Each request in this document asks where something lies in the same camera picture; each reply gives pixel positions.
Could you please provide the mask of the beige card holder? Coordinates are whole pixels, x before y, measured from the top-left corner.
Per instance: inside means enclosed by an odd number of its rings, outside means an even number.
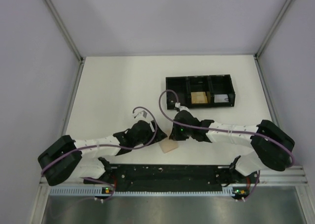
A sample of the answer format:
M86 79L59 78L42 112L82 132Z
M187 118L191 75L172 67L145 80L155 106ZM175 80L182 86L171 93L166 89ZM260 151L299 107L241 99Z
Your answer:
M177 141L169 139L171 130L169 129L165 133L167 134L167 137L163 139L161 142L159 142L159 146L164 154L179 148L179 144Z

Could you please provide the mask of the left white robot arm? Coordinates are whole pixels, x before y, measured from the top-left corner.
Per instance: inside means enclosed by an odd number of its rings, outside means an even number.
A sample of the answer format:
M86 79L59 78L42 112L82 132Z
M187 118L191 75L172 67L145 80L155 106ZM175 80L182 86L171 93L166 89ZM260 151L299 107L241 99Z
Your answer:
M113 180L108 156L119 156L161 142L167 137L155 121L140 120L131 128L108 137L75 140L64 135L39 157L42 176L50 186L83 178L86 184Z

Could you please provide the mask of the black three-compartment tray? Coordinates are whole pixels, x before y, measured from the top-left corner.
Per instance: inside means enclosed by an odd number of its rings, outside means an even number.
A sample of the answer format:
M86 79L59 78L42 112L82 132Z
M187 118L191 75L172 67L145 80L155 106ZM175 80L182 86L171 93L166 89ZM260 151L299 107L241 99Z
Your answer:
M176 99L182 106L192 108L218 108L233 107L235 104L236 94L233 88L230 75L204 75L204 76L180 76L167 77L166 89L174 91L166 93L167 109L172 110L175 107ZM192 104L191 92L206 92L208 103ZM214 95L227 94L228 103L214 103Z

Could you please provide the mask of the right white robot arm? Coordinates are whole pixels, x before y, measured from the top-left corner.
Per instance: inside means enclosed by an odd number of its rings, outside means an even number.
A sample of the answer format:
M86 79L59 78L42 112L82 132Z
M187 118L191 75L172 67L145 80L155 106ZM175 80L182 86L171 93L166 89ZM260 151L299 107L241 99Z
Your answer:
M269 120L253 126L228 125L207 119L200 121L189 111L182 110L173 120L169 138L174 141L192 138L198 142L251 148L251 153L238 155L229 166L230 178L237 183L264 168L285 171L294 165L294 140Z

